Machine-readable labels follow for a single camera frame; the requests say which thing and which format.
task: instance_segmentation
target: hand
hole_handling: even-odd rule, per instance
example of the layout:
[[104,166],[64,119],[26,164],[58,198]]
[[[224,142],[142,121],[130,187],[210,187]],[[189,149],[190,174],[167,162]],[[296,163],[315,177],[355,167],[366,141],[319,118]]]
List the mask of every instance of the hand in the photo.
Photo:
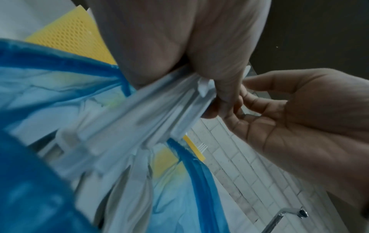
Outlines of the hand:
[[103,39],[134,87],[166,75],[184,56],[214,79],[225,115],[263,30],[271,0],[87,0]]
[[274,71],[243,81],[244,105],[261,116],[230,114],[229,129],[267,159],[324,185],[357,208],[369,201],[369,81],[332,69]]

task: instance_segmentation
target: dark wall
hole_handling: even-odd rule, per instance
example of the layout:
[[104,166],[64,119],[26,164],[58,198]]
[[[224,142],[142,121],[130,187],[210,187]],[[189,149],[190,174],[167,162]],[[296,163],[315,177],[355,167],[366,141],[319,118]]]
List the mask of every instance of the dark wall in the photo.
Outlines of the dark wall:
[[369,0],[273,0],[250,61],[259,74],[324,67],[369,79]]

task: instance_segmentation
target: trash bag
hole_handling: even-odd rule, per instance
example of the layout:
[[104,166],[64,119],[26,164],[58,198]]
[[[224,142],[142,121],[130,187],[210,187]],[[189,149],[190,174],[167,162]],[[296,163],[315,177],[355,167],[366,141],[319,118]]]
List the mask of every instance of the trash bag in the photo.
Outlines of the trash bag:
[[[211,172],[181,139],[215,97],[211,84],[196,91],[200,79],[183,68],[136,92],[115,65],[0,40],[3,232],[96,232],[68,183],[88,172],[117,196],[105,204],[112,221],[103,231],[229,232]],[[98,112],[90,118],[88,101]],[[60,133],[71,124],[76,131]],[[47,164],[26,146],[55,131],[72,146]],[[142,198],[148,205],[137,211]]]

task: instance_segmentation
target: metal faucet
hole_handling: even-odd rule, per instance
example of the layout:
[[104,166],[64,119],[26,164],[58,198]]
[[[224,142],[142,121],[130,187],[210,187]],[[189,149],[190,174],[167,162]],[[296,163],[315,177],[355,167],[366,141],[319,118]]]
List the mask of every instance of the metal faucet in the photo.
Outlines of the metal faucet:
[[269,224],[265,227],[262,233],[271,233],[272,230],[276,227],[279,221],[285,216],[286,213],[296,215],[299,218],[307,218],[308,214],[305,210],[296,209],[296,208],[283,208],[281,209],[269,222]]

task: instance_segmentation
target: tiled floor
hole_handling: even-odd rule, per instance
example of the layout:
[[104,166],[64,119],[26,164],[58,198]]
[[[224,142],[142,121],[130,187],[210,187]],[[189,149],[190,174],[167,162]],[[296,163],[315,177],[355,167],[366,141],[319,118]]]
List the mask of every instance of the tiled floor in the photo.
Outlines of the tiled floor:
[[195,145],[208,146],[204,163],[260,232],[281,208],[304,206],[308,219],[287,215],[273,233],[348,233],[321,187],[295,178],[258,155],[228,131],[221,119],[201,119],[188,136]]

